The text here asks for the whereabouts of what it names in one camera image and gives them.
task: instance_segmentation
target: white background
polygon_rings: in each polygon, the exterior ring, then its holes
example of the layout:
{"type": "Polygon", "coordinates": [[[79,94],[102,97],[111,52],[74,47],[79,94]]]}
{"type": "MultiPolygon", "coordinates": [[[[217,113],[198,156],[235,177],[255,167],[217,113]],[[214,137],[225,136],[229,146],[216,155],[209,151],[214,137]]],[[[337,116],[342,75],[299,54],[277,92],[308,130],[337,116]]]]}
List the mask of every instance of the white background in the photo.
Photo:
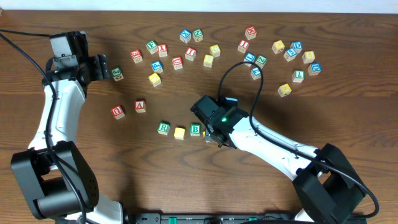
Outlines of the white background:
{"type": "Polygon", "coordinates": [[[398,14],[398,0],[0,0],[3,9],[398,14]]]}

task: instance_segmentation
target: wooden table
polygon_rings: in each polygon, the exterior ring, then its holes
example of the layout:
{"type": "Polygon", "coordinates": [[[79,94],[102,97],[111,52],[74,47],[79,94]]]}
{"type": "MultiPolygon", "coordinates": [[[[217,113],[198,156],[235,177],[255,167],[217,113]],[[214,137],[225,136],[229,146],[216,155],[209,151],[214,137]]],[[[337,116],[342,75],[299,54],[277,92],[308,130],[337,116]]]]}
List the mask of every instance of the wooden table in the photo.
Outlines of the wooden table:
{"type": "MultiPolygon", "coordinates": [[[[190,107],[203,95],[216,96],[221,76],[243,60],[237,51],[246,27],[258,35],[249,51],[268,58],[265,82],[254,112],[264,125],[296,141],[338,146],[381,204],[369,223],[395,223],[398,207],[398,17],[365,14],[182,13],[182,12],[62,12],[5,11],[1,27],[24,32],[59,33],[85,30],[90,54],[106,54],[111,68],[120,66],[124,79],[94,82],[80,113],[77,146],[98,179],[99,189],[132,211],[165,213],[254,213],[301,209],[291,181],[277,169],[247,152],[218,149],[202,137],[190,137],[198,119],[190,107]],[[179,40],[183,29],[201,28],[203,41],[179,40]],[[153,87],[150,63],[158,60],[145,43],[165,43],[162,84],[153,87]],[[322,72],[292,83],[296,69],[306,70],[300,53],[286,62],[271,50],[274,41],[294,40],[313,50],[322,72]],[[209,46],[221,56],[213,68],[203,67],[209,46]],[[184,60],[174,70],[171,58],[187,47],[198,50],[195,61],[184,60]],[[144,61],[135,64],[132,50],[144,61]],[[277,89],[289,83],[293,92],[281,98],[277,89]],[[144,98],[147,112],[134,111],[144,98]],[[123,105],[126,117],[115,120],[111,108],[123,105]],[[171,124],[168,136],[157,133],[161,121],[171,124]],[[175,140],[174,128],[187,129],[175,140]]],[[[44,67],[53,56],[42,37],[5,34],[44,67]]],[[[2,223],[39,222],[30,214],[9,161],[27,149],[39,125],[44,105],[40,73],[18,52],[0,41],[0,158],[2,223]]],[[[260,81],[240,66],[224,82],[223,93],[249,110],[260,81]]],[[[370,198],[357,211],[373,210],[370,198]]]]}

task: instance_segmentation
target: toy block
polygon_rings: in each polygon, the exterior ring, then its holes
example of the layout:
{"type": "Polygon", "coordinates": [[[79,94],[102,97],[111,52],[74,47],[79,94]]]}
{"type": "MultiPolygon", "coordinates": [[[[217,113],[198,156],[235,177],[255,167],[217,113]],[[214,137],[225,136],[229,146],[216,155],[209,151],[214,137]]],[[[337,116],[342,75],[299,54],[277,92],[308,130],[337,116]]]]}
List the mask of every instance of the toy block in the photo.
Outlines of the toy block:
{"type": "Polygon", "coordinates": [[[160,77],[156,72],[149,76],[149,81],[152,83],[154,87],[162,83],[162,80],[160,79],[160,77]]]}
{"type": "Polygon", "coordinates": [[[162,73],[163,72],[163,66],[160,61],[156,61],[152,63],[152,70],[156,73],[162,73]]]}
{"type": "Polygon", "coordinates": [[[308,67],[308,74],[309,75],[318,75],[321,72],[321,64],[319,63],[312,63],[308,67]]]}
{"type": "Polygon", "coordinates": [[[200,136],[200,124],[191,124],[191,136],[200,136]]]}
{"type": "Polygon", "coordinates": [[[303,50],[303,45],[301,44],[301,41],[295,41],[292,43],[290,48],[293,49],[296,53],[300,53],[301,50],[303,50]]]}
{"type": "Polygon", "coordinates": [[[315,54],[313,52],[304,52],[303,62],[312,63],[315,60],[315,54]]]}
{"type": "Polygon", "coordinates": [[[150,54],[154,54],[157,52],[157,44],[154,40],[149,41],[146,46],[150,54]]]}
{"type": "Polygon", "coordinates": [[[121,106],[115,106],[114,108],[112,108],[112,114],[116,119],[120,119],[125,117],[123,110],[121,108],[121,106]]]}
{"type": "Polygon", "coordinates": [[[246,54],[246,56],[244,56],[243,61],[244,62],[254,62],[255,59],[256,59],[256,56],[249,52],[246,54]]]}
{"type": "Polygon", "coordinates": [[[213,66],[214,56],[205,55],[205,59],[203,60],[203,66],[211,68],[213,66]]]}
{"type": "Polygon", "coordinates": [[[238,45],[238,51],[242,53],[246,53],[246,50],[249,48],[249,42],[241,40],[238,45]]]}
{"type": "Polygon", "coordinates": [[[254,39],[256,37],[257,30],[254,27],[249,27],[246,29],[244,35],[248,40],[254,39]]]}
{"type": "Polygon", "coordinates": [[[257,67],[251,70],[250,75],[254,80],[261,78],[260,70],[257,67]]]}
{"type": "Polygon", "coordinates": [[[136,111],[137,113],[144,113],[146,109],[145,101],[144,100],[137,100],[136,101],[136,111]]]}
{"type": "Polygon", "coordinates": [[[181,57],[175,57],[172,59],[173,61],[173,66],[174,70],[178,70],[182,68],[182,58],[181,57]]]}
{"type": "Polygon", "coordinates": [[[132,57],[134,63],[142,62],[142,55],[139,50],[132,51],[131,57],[132,57]]]}
{"type": "Polygon", "coordinates": [[[158,45],[157,51],[160,57],[167,57],[167,46],[165,44],[158,45]]]}
{"type": "Polygon", "coordinates": [[[195,42],[199,42],[203,40],[203,32],[200,29],[193,31],[193,39],[195,42]]]}
{"type": "Polygon", "coordinates": [[[275,54],[281,53],[284,51],[285,45],[281,40],[278,40],[277,42],[274,42],[272,45],[272,50],[274,51],[275,54]]]}
{"type": "Polygon", "coordinates": [[[170,131],[170,125],[160,122],[159,127],[157,128],[157,132],[159,134],[168,135],[169,131],[170,131]]]}
{"type": "Polygon", "coordinates": [[[179,140],[184,140],[185,129],[183,128],[175,128],[174,138],[179,140]]]}
{"type": "Polygon", "coordinates": [[[284,58],[288,62],[293,60],[296,56],[297,56],[297,53],[293,49],[287,49],[285,54],[284,54],[284,58]]]}
{"type": "Polygon", "coordinates": [[[197,51],[193,48],[189,47],[185,52],[185,59],[187,60],[193,61],[196,56],[197,56],[197,51]]]}
{"type": "Polygon", "coordinates": [[[293,82],[302,82],[304,80],[304,71],[303,70],[296,70],[293,73],[293,82]]]}
{"type": "Polygon", "coordinates": [[[187,44],[191,40],[191,36],[191,32],[187,29],[184,29],[180,34],[180,40],[187,44]]]}
{"type": "Polygon", "coordinates": [[[267,58],[262,55],[259,55],[257,57],[257,60],[255,63],[258,64],[260,66],[260,68],[263,68],[264,65],[266,64],[266,62],[267,62],[267,58]]]}
{"type": "Polygon", "coordinates": [[[284,84],[281,85],[278,89],[278,93],[280,95],[280,97],[285,97],[287,95],[289,95],[292,92],[292,89],[290,88],[289,84],[284,84]]]}
{"type": "Polygon", "coordinates": [[[221,55],[221,49],[218,44],[210,47],[210,54],[214,57],[219,57],[221,55]]]}
{"type": "Polygon", "coordinates": [[[123,74],[119,67],[112,69],[112,77],[115,81],[123,79],[123,74]]]}

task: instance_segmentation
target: wood grain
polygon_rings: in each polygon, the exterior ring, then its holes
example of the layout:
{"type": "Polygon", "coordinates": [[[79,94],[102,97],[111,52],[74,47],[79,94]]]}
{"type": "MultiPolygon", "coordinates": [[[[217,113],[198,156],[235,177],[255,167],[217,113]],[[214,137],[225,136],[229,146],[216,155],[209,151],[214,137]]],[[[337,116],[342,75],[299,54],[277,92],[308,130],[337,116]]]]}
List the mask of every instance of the wood grain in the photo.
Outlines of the wood grain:
{"type": "MultiPolygon", "coordinates": [[[[182,13],[182,12],[58,12],[5,11],[4,29],[54,34],[85,30],[90,54],[107,54],[109,66],[120,66],[124,80],[92,83],[80,114],[77,146],[94,170],[100,191],[124,202],[131,210],[170,212],[253,213],[300,210],[290,180],[246,152],[206,144],[186,135],[175,140],[176,126],[186,128],[196,117],[189,111],[203,95],[215,96],[219,80],[243,60],[237,51],[244,29],[255,26],[258,35],[249,51],[268,58],[264,88],[255,117],[289,138],[322,147],[338,146],[381,204],[369,223],[396,223],[398,207],[398,16],[368,14],[182,13]],[[182,29],[201,28],[203,41],[184,44],[182,29]],[[162,84],[148,80],[150,63],[158,60],[145,48],[148,40],[166,43],[169,56],[161,58],[162,84]],[[300,40],[313,50],[323,71],[292,83],[296,69],[307,70],[299,56],[286,62],[274,55],[276,40],[285,45],[300,40]],[[209,47],[218,44],[221,57],[213,68],[203,67],[209,47]],[[190,46],[195,61],[184,60],[175,71],[171,58],[190,46]],[[140,49],[144,61],[135,64],[129,53],[140,49]],[[277,89],[291,84],[290,96],[277,89]],[[145,98],[147,112],[134,111],[134,101],[145,98]],[[126,117],[117,121],[110,109],[123,105],[126,117]],[[157,134],[168,121],[168,136],[157,134]]],[[[52,57],[46,38],[6,34],[40,65],[52,57]]],[[[2,223],[33,223],[11,172],[13,153],[23,151],[34,137],[44,105],[40,73],[18,52],[0,41],[0,175],[2,223]]],[[[223,93],[239,99],[249,110],[259,86],[246,66],[224,82],[223,93]]],[[[369,213],[366,198],[357,211],[369,213]]]]}

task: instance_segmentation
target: green block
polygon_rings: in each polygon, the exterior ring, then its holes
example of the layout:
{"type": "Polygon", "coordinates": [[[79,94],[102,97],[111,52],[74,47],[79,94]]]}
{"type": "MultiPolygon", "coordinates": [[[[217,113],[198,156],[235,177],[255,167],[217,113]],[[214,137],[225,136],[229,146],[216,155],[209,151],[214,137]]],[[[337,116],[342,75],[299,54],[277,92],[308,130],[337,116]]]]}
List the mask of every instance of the green block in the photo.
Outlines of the green block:
{"type": "Polygon", "coordinates": [[[157,128],[157,132],[159,134],[167,135],[169,131],[170,131],[170,125],[160,122],[159,127],[157,128]]]}
{"type": "Polygon", "coordinates": [[[152,50],[153,48],[157,47],[157,44],[154,40],[151,40],[146,44],[146,46],[147,46],[148,50],[152,50]]]}
{"type": "Polygon", "coordinates": [[[260,63],[261,65],[265,65],[267,62],[267,58],[262,55],[259,55],[256,62],[260,63]]]}
{"type": "Polygon", "coordinates": [[[304,78],[304,71],[303,70],[294,71],[294,77],[296,77],[296,78],[304,78]]]}
{"type": "Polygon", "coordinates": [[[116,76],[121,75],[121,74],[122,74],[122,71],[120,70],[119,67],[116,67],[116,68],[112,69],[112,76],[113,77],[116,77],[116,76]]]}
{"type": "Polygon", "coordinates": [[[169,224],[177,224],[177,218],[170,217],[169,218],[169,224]]]}
{"type": "Polygon", "coordinates": [[[200,136],[200,124],[191,124],[191,136],[200,136]]]}
{"type": "Polygon", "coordinates": [[[203,33],[201,32],[200,29],[197,29],[197,30],[193,31],[193,35],[195,35],[195,37],[200,37],[201,35],[203,35],[203,33]]]}

